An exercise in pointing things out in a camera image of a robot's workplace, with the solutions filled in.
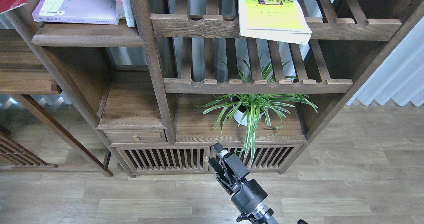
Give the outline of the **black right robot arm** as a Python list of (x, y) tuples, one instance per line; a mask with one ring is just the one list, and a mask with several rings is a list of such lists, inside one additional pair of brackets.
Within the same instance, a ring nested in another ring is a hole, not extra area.
[(232, 195), (231, 201), (241, 213), (237, 222), (248, 220), (253, 224), (277, 224), (272, 216), (274, 211), (264, 204), (268, 194), (252, 179), (248, 181), (248, 168), (235, 153), (229, 153), (220, 143), (212, 146), (220, 157), (218, 162), (212, 157), (208, 161), (216, 172), (217, 181), (227, 194)]

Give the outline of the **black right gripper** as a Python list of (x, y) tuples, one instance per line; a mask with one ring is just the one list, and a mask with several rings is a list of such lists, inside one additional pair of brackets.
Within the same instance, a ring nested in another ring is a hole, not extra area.
[[(214, 144), (212, 149), (221, 161), (218, 162), (214, 157), (208, 161), (216, 173), (218, 183), (227, 194), (234, 194), (231, 201), (239, 212), (252, 212), (258, 204), (268, 197), (268, 194), (255, 179), (245, 181), (249, 170), (235, 153), (229, 153), (220, 143)], [(243, 181), (241, 189), (239, 189), (238, 181)]]

